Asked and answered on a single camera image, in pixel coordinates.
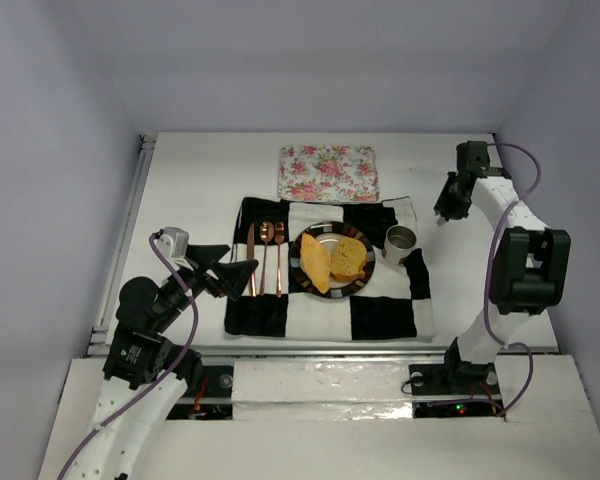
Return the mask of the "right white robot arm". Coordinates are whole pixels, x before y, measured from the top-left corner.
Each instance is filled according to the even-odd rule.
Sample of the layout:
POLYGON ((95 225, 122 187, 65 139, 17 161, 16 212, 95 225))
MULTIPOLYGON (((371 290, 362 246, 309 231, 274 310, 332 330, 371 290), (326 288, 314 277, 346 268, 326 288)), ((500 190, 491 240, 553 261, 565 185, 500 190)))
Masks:
POLYGON ((482 309, 447 349, 439 376, 443 390, 456 395, 485 381, 513 333, 561 301, 571 249, 566 231, 550 228, 526 205, 531 192, 517 192, 510 174, 492 165, 489 147, 484 141, 457 146, 456 168, 434 205, 441 224, 477 208, 493 228, 482 309))

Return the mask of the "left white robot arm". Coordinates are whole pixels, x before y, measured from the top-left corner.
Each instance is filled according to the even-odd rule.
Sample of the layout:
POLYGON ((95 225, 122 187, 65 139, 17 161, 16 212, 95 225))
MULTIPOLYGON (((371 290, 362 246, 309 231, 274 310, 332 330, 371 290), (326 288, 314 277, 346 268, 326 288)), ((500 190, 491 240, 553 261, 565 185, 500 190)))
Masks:
POLYGON ((170 275, 156 284, 136 277, 119 293, 118 325, 103 367, 89 431, 58 474, 61 479, 134 479, 176 402, 199 386, 202 360, 191 339, 173 343, 166 329, 197 297, 237 300, 258 267, 251 259, 223 262, 227 245, 191 245, 166 228, 149 246, 170 275))

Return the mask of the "round brown bread piece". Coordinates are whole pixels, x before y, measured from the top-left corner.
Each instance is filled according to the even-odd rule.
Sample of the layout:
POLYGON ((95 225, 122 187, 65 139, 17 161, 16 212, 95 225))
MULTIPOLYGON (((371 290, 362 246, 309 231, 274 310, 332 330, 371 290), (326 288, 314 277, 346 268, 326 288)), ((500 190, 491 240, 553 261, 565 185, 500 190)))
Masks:
POLYGON ((342 237, 331 253, 331 277, 339 282, 363 278, 367 257, 367 249, 360 240, 342 237))

